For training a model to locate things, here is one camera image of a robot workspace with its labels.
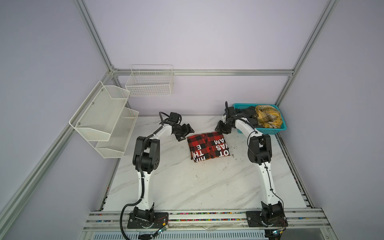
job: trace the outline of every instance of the basket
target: basket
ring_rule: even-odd
[[[173,89],[172,65],[131,65],[125,85],[131,97],[169,96]]]
[[[280,109],[276,105],[273,105],[273,104],[253,104],[253,103],[234,103],[233,104],[234,108],[237,108],[237,109],[245,109],[245,108],[248,108],[248,107],[251,107],[251,106],[255,106],[256,107],[257,105],[270,105],[272,107],[275,107],[281,113]],[[281,125],[281,128],[261,128],[261,127],[257,127],[256,129],[259,130],[262,134],[275,135],[276,133],[278,133],[280,131],[284,131],[284,130],[287,129],[287,126],[285,125],[285,121],[284,121],[283,115],[281,115],[281,119],[283,120],[283,124]]]
[[[100,87],[92,100],[87,101],[87,108],[80,115],[80,109],[73,115],[70,125],[103,158],[121,158],[127,148],[129,139],[139,112],[126,108],[129,91],[116,86]]]
[[[135,126],[138,111],[123,108],[109,141],[98,142],[95,149],[103,158],[122,158]]]

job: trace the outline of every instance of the metal beam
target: metal beam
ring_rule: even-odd
[[[308,202],[308,204],[310,205],[311,208],[314,208],[313,202],[311,201],[311,199],[310,199],[310,197],[308,195],[308,192],[307,192],[307,190],[304,187],[304,184],[303,184],[303,182],[302,182],[302,180],[300,178],[300,175],[297,172],[297,169],[296,169],[295,165],[293,164],[292,158],[289,155],[288,150],[287,150],[287,148],[285,146],[285,143],[284,143],[284,141],[281,138],[279,133],[276,134],[276,140],[279,143],[281,150],[283,151],[284,157],[287,160],[288,166],[289,166],[289,168],[290,168],[290,170],[292,172],[293,177],[295,178],[295,181],[297,183],[297,186],[299,187],[300,192],[304,193],[304,195],[306,197],[306,201]]]
[[[111,77],[112,73],[107,72],[101,81],[104,84],[108,82]],[[94,88],[93,91],[88,95],[87,99],[83,102],[77,111],[77,116],[81,116],[82,112],[85,111],[86,107],[89,105],[90,101],[99,91],[99,89],[100,88]],[[12,225],[16,222],[18,216],[23,211],[34,191],[39,186],[40,182],[46,176],[51,166],[53,166],[55,160],[66,146],[73,132],[74,129],[69,124],[67,124],[67,126],[63,129],[55,142],[44,154],[43,158],[40,160],[40,162],[37,164],[25,182],[21,185],[16,194],[12,197],[4,210],[0,213],[0,240],[6,236]]]
[[[230,229],[255,229],[249,228],[246,220],[246,211],[260,209],[224,209],[224,210],[185,210],[185,211],[167,211],[169,215],[170,231],[180,230],[204,230],[213,227],[216,230]],[[203,212],[234,212],[232,214],[199,214]],[[331,228],[322,209],[285,209],[289,228]],[[110,232],[120,230],[120,212],[119,211],[102,211],[91,212],[84,226],[83,232]],[[207,219],[218,218],[235,218],[236,220],[215,220],[207,221]],[[127,225],[129,220],[129,211],[123,215],[123,226]]]
[[[127,76],[131,72],[130,69],[113,70],[115,76]],[[292,69],[173,69],[174,76],[291,76],[292,74]]]
[[[109,71],[112,71],[113,66],[111,64],[111,61],[109,60],[108,54],[107,54],[105,47],[101,41],[99,33],[96,30],[95,24],[91,18],[91,14],[89,13],[87,5],[85,4],[84,0],[73,0],[73,1],[79,10],[81,18],[83,19],[85,26],[87,27],[87,29],[91,35],[91,38],[92,38],[93,42],[95,43],[96,48],[97,48],[98,52],[100,53],[100,55],[104,61],[105,66],[107,67],[107,69],[109,69]]]
[[[299,56],[299,59],[297,59],[297,62],[293,68],[294,73],[292,76],[289,76],[281,93],[279,94],[279,97],[276,100],[275,105],[279,106],[281,102],[283,101],[286,93],[288,92],[289,88],[291,87],[293,81],[295,80],[297,74],[299,73],[301,67],[303,66],[306,58],[308,57],[311,49],[313,48],[313,45],[315,44],[316,40],[318,39],[321,31],[323,30],[326,22],[328,21],[329,17],[331,16],[334,8],[336,7],[339,0],[328,0],[327,4],[325,5],[323,12],[321,13],[319,19],[317,20],[317,23],[307,40],[307,43],[305,44],[303,50],[301,51],[301,54]]]

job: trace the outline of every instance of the red plaid shirt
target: red plaid shirt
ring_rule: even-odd
[[[191,159],[195,162],[215,157],[230,156],[221,132],[211,132],[187,137]]]

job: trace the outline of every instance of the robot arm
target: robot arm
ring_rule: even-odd
[[[249,123],[242,114],[237,114],[234,107],[225,102],[225,114],[217,123],[215,131],[230,134],[232,128],[239,129],[247,137],[248,158],[257,165],[263,191],[262,211],[257,222],[265,227],[276,226],[284,221],[284,209],[280,198],[275,194],[271,173],[271,137],[262,134]]]
[[[185,140],[189,133],[194,132],[189,124],[181,125],[182,117],[177,113],[170,115],[159,113],[161,126],[147,137],[138,137],[133,154],[133,165],[139,177],[139,203],[133,210],[135,220],[143,227],[150,227],[154,221],[154,201],[151,192],[151,173],[156,170],[160,162],[160,139],[175,135],[178,141]]]

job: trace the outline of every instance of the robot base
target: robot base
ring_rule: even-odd
[[[154,221],[152,225],[148,226],[148,223],[144,221],[140,221],[139,219],[135,218],[134,213],[131,212],[129,214],[129,220],[128,220],[128,229],[138,229],[138,228],[155,228],[159,229],[163,227],[163,223],[168,223],[168,213],[167,212],[155,212]]]
[[[270,223],[269,226],[266,226],[261,217],[261,211],[248,211],[246,212],[247,215],[247,221],[248,221],[248,227],[284,227],[284,224],[276,220],[275,223]],[[288,226],[288,222],[286,220],[285,214],[283,215],[283,218],[281,220],[284,220],[285,226]]]

